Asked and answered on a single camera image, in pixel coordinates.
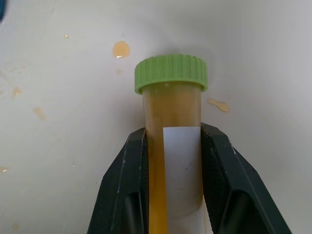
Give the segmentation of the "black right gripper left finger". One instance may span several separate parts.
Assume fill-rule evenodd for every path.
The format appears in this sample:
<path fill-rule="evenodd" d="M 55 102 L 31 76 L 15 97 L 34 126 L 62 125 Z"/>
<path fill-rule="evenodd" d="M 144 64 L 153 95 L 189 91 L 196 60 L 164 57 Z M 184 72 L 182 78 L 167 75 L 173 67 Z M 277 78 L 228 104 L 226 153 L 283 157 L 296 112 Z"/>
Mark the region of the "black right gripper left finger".
<path fill-rule="evenodd" d="M 149 232 L 148 141 L 144 128 L 128 136 L 103 176 L 87 232 Z"/>

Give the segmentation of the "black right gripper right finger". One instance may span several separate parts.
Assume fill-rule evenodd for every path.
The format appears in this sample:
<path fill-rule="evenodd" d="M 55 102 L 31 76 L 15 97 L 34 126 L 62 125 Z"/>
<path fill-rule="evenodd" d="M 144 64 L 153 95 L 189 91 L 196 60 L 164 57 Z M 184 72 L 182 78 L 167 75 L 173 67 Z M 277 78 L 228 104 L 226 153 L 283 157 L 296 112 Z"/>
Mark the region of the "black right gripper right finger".
<path fill-rule="evenodd" d="M 214 234 L 289 234 L 258 172 L 218 128 L 201 124 L 203 194 Z"/>

